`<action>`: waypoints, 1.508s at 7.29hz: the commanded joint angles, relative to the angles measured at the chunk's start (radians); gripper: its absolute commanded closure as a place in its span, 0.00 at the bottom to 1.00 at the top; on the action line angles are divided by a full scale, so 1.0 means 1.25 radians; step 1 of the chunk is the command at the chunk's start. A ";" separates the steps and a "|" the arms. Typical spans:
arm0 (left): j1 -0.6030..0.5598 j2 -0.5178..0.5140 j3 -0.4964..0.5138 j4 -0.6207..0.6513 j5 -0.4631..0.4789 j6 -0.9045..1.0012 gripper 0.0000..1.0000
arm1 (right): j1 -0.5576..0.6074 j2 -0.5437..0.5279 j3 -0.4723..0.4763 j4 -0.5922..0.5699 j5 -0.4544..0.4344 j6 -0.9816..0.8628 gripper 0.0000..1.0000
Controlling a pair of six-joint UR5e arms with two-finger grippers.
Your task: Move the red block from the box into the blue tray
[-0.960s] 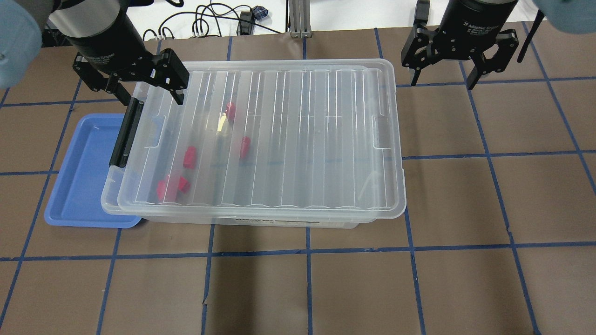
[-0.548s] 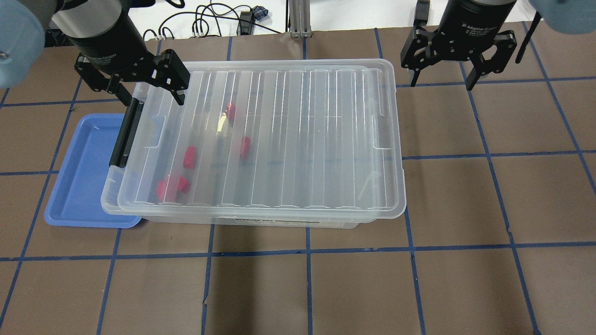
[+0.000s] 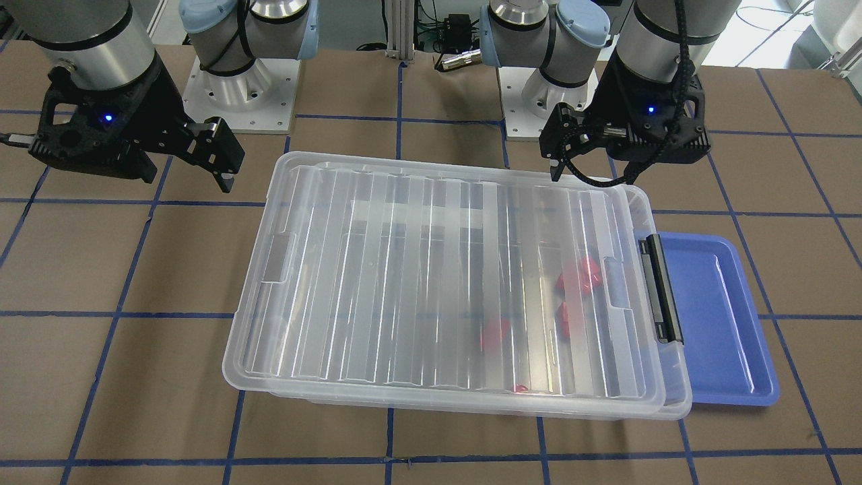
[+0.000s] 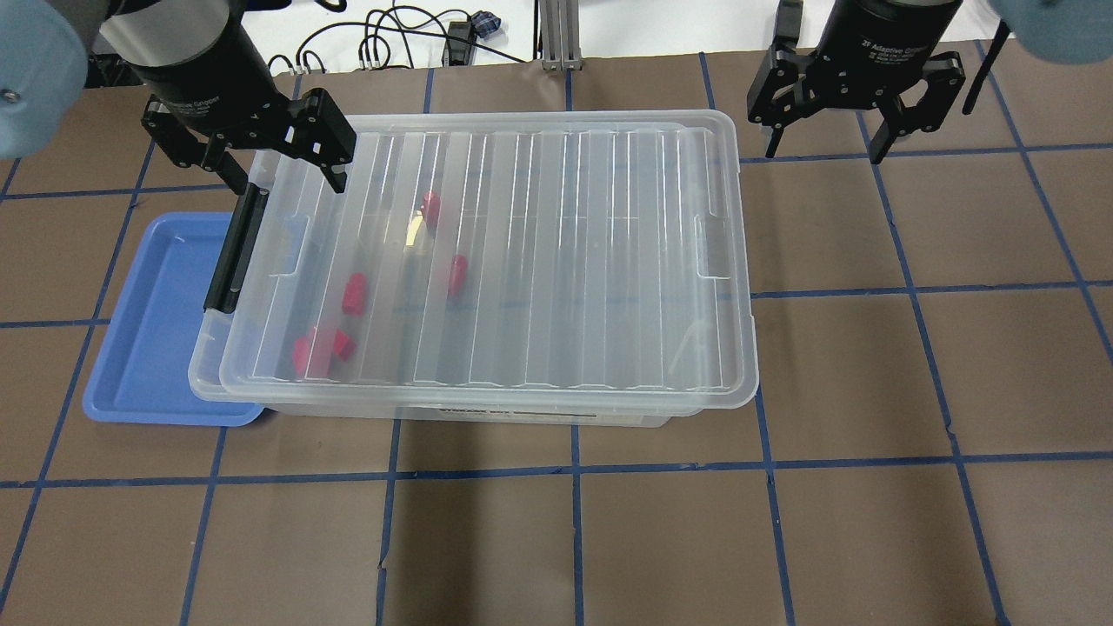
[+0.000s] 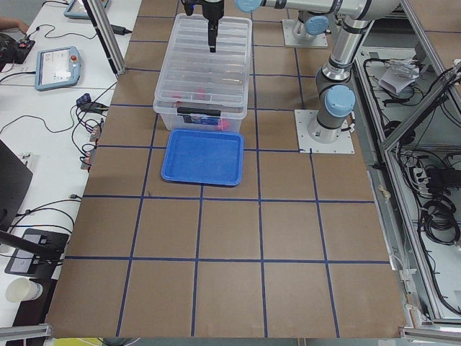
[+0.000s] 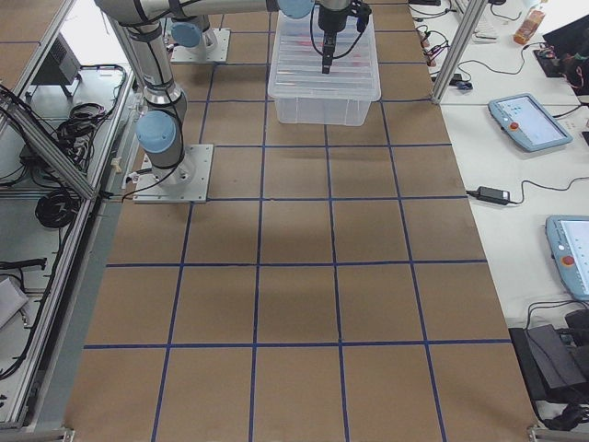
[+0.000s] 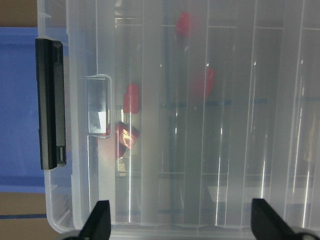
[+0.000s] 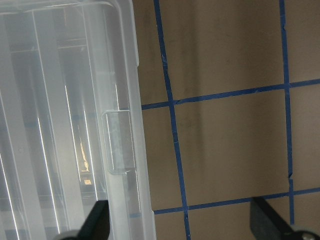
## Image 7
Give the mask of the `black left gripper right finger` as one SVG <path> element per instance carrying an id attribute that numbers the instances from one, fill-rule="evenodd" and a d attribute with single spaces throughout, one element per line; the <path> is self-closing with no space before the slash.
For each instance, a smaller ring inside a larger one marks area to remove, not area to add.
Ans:
<path id="1" fill-rule="evenodd" d="M 257 240 L 318 240 L 320 238 L 308 230 L 294 230 L 263 198 L 252 199 L 250 228 Z"/>

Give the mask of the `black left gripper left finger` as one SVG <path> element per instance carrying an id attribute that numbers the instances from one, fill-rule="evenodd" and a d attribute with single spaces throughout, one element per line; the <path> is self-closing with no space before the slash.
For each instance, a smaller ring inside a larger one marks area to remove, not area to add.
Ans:
<path id="1" fill-rule="evenodd" d="M 111 236 L 111 212 L 108 200 L 99 200 L 77 236 L 67 240 L 108 240 Z"/>

